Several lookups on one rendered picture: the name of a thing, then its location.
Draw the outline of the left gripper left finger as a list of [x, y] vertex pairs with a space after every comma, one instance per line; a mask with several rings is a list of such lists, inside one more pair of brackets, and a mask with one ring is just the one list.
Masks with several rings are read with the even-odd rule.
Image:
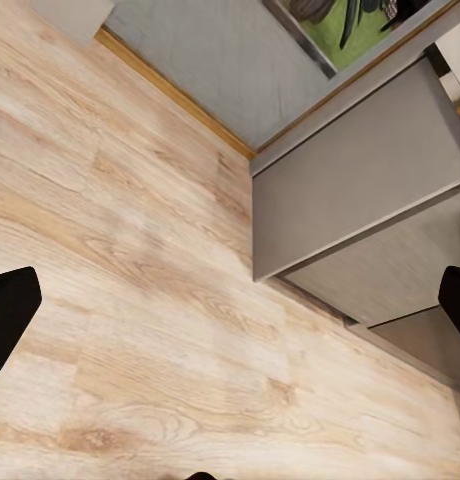
[[42, 304], [32, 266], [0, 274], [0, 370]]

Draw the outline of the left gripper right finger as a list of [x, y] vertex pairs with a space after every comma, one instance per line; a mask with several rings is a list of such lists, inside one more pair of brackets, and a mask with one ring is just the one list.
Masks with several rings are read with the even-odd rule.
[[439, 305], [460, 332], [460, 267], [448, 266], [438, 294]]

